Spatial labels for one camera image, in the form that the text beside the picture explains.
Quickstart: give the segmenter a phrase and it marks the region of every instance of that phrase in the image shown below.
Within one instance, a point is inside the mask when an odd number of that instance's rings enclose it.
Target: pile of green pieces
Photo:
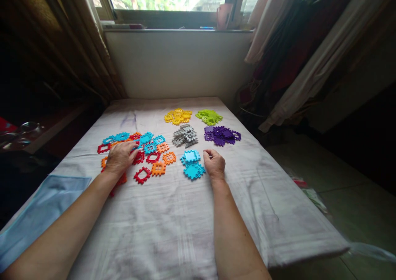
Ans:
[[[198,119],[201,119],[207,125],[216,125],[223,117],[216,113],[214,110],[200,110],[195,115]]]

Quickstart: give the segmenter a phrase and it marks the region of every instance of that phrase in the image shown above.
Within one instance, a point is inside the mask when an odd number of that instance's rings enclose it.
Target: white wall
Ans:
[[[218,96],[233,109],[255,66],[244,58],[251,33],[105,31],[111,58],[130,98]]]
[[[309,125],[325,133],[391,85],[396,80],[395,52],[396,36],[392,36],[356,68],[337,92],[307,112]]]

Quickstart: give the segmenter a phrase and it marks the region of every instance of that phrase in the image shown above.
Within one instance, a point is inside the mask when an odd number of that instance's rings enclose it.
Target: pile of gray pieces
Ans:
[[[176,147],[180,147],[186,143],[186,148],[198,143],[197,133],[190,124],[180,125],[180,129],[173,133],[172,143]]]

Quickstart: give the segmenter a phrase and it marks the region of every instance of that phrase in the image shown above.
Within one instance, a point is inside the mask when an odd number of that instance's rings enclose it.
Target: pile of purple pieces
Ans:
[[[225,143],[235,144],[235,141],[240,141],[240,133],[224,126],[208,126],[205,127],[205,140],[223,147]]]

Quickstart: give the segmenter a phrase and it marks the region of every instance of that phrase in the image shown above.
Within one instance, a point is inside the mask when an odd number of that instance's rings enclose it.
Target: pink cup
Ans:
[[[226,30],[230,22],[232,3],[224,3],[217,8],[217,30]]]

